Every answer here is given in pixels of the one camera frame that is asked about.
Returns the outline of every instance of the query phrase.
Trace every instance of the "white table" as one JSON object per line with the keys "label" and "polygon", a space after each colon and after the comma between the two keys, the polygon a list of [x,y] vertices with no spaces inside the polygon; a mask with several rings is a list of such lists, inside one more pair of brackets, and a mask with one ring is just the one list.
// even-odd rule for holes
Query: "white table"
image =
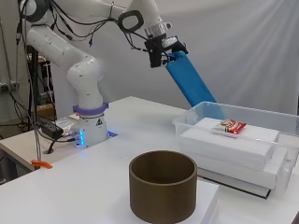
{"label": "white table", "polygon": [[[0,187],[1,223],[99,223],[127,193],[128,165],[135,156],[178,150],[171,121],[183,112],[133,97],[111,104],[107,124],[119,136]],[[221,187],[221,224],[291,224],[299,209],[298,189],[298,168],[282,197],[263,200]]]}

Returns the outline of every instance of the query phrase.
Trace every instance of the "cable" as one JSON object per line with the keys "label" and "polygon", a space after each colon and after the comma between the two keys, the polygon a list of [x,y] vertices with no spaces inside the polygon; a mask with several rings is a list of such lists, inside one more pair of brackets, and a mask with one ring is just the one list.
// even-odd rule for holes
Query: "cable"
{"label": "cable", "polygon": [[[24,4],[24,6],[23,6],[23,8],[25,8],[25,14],[24,14],[25,15],[25,20],[27,19],[27,12],[26,12],[26,10],[27,10],[27,7],[26,7],[27,3],[28,3],[28,1],[26,1],[25,4]],[[24,28],[25,28],[25,32],[24,32],[25,36],[23,36],[23,33],[21,33],[21,37],[22,37],[22,40],[23,40],[23,43],[24,43],[25,56],[26,56],[26,59],[28,60],[26,26]],[[29,83],[31,85],[31,93],[33,94],[33,81],[32,81],[31,76],[30,76],[30,69],[28,67],[28,63],[26,63],[26,69],[27,69],[27,72],[28,72]],[[32,120],[31,119],[31,115],[28,113],[28,111],[26,111],[26,112],[27,112],[27,115],[28,115],[28,119],[30,120],[32,126],[34,127],[35,137],[36,137],[36,155],[37,155],[37,159],[39,161],[41,161],[40,142],[39,142],[39,137],[38,137],[38,133],[37,133],[38,128],[36,126],[36,119]]]}
{"label": "cable", "polygon": [[95,25],[95,24],[98,24],[98,23],[103,22],[103,21],[109,21],[109,20],[111,20],[111,19],[105,19],[105,20],[95,21],[95,22],[80,22],[80,21],[75,21],[70,16],[68,16],[66,14],[66,12],[54,0],[52,0],[50,2],[52,2],[69,20],[71,20],[74,23],[79,24],[79,25]]}
{"label": "cable", "polygon": [[[59,139],[61,139],[62,137],[64,137],[63,135],[59,136],[58,138],[54,139],[51,144],[50,144],[50,147],[48,149],[48,153],[47,154],[51,154],[54,150],[53,150],[53,146],[55,143],[57,142],[62,142],[62,141],[58,141]],[[64,142],[75,142],[76,139],[75,138],[70,138],[70,139],[67,139],[66,141]]]}

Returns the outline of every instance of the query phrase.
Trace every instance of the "white plastic tray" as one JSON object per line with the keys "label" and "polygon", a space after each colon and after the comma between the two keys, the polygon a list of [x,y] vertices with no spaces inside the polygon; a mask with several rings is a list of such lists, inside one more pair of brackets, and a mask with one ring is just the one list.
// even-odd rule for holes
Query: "white plastic tray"
{"label": "white plastic tray", "polygon": [[[255,127],[252,131],[256,130],[257,134],[235,135],[200,125],[205,120],[226,119],[245,122],[247,127]],[[242,176],[243,181],[277,191],[287,188],[299,152],[298,116],[203,102],[173,123],[180,151],[194,155],[198,167],[233,178]],[[213,161],[213,169],[208,167],[209,161]]]}

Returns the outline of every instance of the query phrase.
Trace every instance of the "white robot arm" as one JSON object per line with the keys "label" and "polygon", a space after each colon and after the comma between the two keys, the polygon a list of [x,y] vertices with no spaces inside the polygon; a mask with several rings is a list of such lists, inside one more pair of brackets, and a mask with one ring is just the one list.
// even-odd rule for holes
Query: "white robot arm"
{"label": "white robot arm", "polygon": [[[133,0],[126,9],[101,0],[23,0],[21,11],[33,26],[27,34],[28,44],[46,56],[67,73],[67,80],[78,95],[76,110],[80,120],[73,131],[77,134],[78,147],[91,147],[108,138],[103,104],[97,82],[104,77],[104,63],[75,48],[57,34],[50,26],[54,23],[55,10],[63,10],[68,16],[90,18],[106,17],[117,20],[120,28],[131,33],[142,26],[148,37],[145,42],[149,53],[151,67],[163,64],[162,54],[167,50],[183,50],[186,48],[176,37],[167,38],[166,30],[171,26],[164,23],[153,0]],[[136,16],[137,25],[125,27],[128,17]]]}

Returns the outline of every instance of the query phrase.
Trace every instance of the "cardboard cylinder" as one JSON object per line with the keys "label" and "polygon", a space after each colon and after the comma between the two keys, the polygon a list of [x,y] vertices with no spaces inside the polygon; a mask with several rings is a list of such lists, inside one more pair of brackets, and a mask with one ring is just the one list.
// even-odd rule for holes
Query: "cardboard cylinder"
{"label": "cardboard cylinder", "polygon": [[130,163],[130,205],[149,223],[178,223],[196,206],[196,163],[181,153],[152,151]]}

